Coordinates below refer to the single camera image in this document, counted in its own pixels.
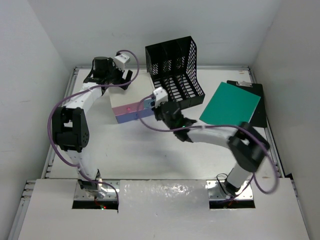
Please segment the white drawer cabinet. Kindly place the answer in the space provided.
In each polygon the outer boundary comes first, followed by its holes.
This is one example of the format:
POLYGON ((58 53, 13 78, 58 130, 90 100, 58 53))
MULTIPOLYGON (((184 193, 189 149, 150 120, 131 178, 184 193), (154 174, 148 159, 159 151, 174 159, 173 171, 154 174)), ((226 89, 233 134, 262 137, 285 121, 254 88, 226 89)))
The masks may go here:
POLYGON ((108 89, 111 108, 139 102, 149 96, 155 89, 152 79, 146 71, 139 73, 137 79, 128 86, 127 90, 120 87, 108 89))

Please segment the light blue small drawer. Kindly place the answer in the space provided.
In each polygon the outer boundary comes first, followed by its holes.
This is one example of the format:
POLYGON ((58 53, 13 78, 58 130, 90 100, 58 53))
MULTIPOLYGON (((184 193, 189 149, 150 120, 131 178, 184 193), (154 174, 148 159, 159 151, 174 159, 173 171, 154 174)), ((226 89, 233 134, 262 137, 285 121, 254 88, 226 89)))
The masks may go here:
POLYGON ((137 111, 151 111, 152 110, 152 98, 142 99, 137 104, 137 111))

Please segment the purple wide drawer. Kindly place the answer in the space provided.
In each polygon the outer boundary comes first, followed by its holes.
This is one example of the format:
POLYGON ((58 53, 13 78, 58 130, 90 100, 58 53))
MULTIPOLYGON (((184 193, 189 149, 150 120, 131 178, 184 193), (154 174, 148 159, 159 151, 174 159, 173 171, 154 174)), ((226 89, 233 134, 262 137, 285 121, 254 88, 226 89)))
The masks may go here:
POLYGON ((140 110, 139 112, 131 112, 122 115, 116 115, 115 118, 118 124, 123 124, 131 121, 138 120, 138 113, 141 118, 152 116, 154 113, 150 108, 140 110))

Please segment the pink drawer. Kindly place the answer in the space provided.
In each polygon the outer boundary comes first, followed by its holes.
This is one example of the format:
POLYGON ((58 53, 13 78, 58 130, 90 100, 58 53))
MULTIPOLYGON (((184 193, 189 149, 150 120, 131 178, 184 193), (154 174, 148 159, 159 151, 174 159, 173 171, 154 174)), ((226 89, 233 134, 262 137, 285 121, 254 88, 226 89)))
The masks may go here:
POLYGON ((113 106, 112 111, 115 116, 135 113, 137 111, 138 105, 139 105, 139 102, 134 102, 134 103, 120 105, 120 106, 113 106))

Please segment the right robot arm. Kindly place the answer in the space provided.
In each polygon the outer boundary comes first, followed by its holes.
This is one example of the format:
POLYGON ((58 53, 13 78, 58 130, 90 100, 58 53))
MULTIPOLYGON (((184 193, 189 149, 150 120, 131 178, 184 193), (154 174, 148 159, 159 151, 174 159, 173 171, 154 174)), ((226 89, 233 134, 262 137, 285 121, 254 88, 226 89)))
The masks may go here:
POLYGON ((176 102, 151 102, 151 109, 157 121, 162 121, 181 142, 204 143, 228 149, 235 158, 235 165, 224 181, 225 194, 235 196, 247 178, 257 172, 265 151, 270 145, 248 122, 232 126, 201 126, 197 128, 195 119, 182 114, 176 102))

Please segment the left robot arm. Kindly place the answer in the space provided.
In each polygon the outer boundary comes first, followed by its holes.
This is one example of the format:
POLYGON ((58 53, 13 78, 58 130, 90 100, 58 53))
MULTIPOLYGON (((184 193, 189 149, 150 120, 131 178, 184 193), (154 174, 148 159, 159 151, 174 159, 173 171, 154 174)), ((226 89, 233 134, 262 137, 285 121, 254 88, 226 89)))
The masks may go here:
POLYGON ((103 199, 112 186, 103 183, 99 169, 85 149, 90 139, 86 114, 109 86, 128 88, 133 74, 131 70, 125 72, 129 61, 124 53, 95 57, 80 91, 63 100, 50 117, 53 144, 68 155, 67 162, 76 168, 80 188, 95 199, 103 199))

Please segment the black mesh file organizer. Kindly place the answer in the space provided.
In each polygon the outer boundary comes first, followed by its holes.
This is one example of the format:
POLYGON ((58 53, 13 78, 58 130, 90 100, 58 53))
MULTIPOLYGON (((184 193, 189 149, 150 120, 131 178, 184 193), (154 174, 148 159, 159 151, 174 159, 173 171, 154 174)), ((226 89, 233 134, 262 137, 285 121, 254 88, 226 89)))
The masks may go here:
POLYGON ((183 110, 203 103, 205 92, 197 79, 197 45, 191 36, 148 45, 145 58, 154 87, 165 89, 170 101, 183 110))

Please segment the green notebook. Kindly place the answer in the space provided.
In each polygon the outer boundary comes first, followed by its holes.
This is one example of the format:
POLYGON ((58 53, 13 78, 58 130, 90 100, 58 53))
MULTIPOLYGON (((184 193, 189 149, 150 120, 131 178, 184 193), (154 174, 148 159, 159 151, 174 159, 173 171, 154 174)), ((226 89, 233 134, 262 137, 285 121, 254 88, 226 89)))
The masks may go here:
POLYGON ((199 120, 208 125, 239 125, 250 122, 261 97, 221 82, 199 120))

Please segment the black clipboard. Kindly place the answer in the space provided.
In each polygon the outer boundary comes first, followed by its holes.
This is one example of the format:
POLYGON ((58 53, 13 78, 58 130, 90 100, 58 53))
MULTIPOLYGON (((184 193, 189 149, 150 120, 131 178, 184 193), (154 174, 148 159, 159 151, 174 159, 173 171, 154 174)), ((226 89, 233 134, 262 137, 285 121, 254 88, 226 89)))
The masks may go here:
POLYGON ((227 83, 260 97, 257 107, 250 119, 250 124, 253 127, 266 128, 267 115, 265 109, 264 90, 262 84, 232 80, 228 80, 227 83))

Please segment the aluminium table frame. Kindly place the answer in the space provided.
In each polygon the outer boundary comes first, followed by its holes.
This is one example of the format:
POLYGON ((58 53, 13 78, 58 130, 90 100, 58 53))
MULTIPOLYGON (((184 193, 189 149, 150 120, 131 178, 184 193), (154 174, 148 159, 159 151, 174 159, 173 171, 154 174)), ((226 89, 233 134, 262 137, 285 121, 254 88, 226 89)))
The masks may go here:
POLYGON ((33 183, 11 240, 306 240, 292 182, 272 174, 271 144, 241 120, 206 125, 200 113, 217 87, 211 70, 197 77, 196 106, 157 96, 142 81, 122 91, 137 99, 135 121, 88 122, 105 115, 93 81, 53 109, 48 133, 73 167, 33 183))

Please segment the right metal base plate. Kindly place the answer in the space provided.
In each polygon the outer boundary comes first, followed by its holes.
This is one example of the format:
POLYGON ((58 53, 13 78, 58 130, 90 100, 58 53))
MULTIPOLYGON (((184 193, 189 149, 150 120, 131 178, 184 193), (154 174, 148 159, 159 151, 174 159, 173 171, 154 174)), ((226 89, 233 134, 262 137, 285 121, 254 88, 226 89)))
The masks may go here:
MULTIPOLYGON (((224 188, 224 180, 207 180, 206 189, 208 191, 208 197, 210 201, 226 201, 229 200, 232 196, 224 188)), ((253 201, 254 195, 251 188, 251 184, 246 180, 240 189, 235 193, 233 198, 235 201, 253 201)))

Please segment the metal base plate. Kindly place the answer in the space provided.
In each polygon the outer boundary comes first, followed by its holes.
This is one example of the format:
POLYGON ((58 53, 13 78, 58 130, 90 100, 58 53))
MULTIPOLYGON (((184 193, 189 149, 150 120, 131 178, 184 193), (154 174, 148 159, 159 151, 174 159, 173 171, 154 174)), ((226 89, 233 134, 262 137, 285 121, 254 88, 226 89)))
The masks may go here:
MULTIPOLYGON (((208 197, 210 201, 226 201, 229 200, 232 196, 224 188, 224 180, 207 180, 206 189, 208 191, 208 197)), ((235 193, 233 198, 235 201, 253 201, 254 195, 251 188, 251 184, 246 180, 240 189, 235 193)))
POLYGON ((113 180, 107 181, 109 185, 99 184, 97 189, 89 189, 91 185, 85 188, 79 181, 76 183, 73 200, 74 201, 117 201, 117 194, 120 193, 120 183, 113 180))

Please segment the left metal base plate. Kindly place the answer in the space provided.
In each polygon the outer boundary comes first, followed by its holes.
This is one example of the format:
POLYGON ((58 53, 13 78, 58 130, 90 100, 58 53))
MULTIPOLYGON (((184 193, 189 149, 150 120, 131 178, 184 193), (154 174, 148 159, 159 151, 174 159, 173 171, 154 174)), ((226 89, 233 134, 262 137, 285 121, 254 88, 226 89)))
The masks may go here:
POLYGON ((109 185, 99 184, 97 189, 89 189, 91 185, 85 188, 79 181, 76 183, 73 200, 74 201, 117 201, 117 194, 120 193, 120 183, 113 180, 107 181, 109 185))

